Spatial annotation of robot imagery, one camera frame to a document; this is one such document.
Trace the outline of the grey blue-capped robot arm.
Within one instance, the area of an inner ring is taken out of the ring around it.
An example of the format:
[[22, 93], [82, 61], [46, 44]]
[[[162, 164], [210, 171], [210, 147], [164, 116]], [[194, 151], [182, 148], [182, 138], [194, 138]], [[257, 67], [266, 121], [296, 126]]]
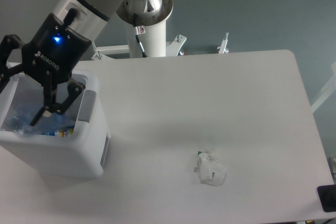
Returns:
[[60, 0], [31, 41], [5, 35], [1, 41], [1, 88], [24, 73], [43, 88], [45, 112], [64, 114], [85, 89], [72, 71], [124, 0]]

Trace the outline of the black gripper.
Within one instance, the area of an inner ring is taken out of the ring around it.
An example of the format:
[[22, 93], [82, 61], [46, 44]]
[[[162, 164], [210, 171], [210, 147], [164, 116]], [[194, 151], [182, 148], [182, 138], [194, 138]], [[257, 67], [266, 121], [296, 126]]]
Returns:
[[[17, 35], [5, 35], [1, 42], [1, 92], [11, 76], [24, 72], [43, 85], [43, 104], [30, 121], [35, 126], [45, 112], [63, 115], [86, 86], [71, 77], [72, 70], [91, 41], [70, 28], [79, 16], [68, 13], [63, 20], [50, 13], [32, 40], [25, 44]], [[13, 50], [22, 51], [23, 66], [8, 67]], [[58, 86], [66, 82], [66, 91], [58, 97]]]

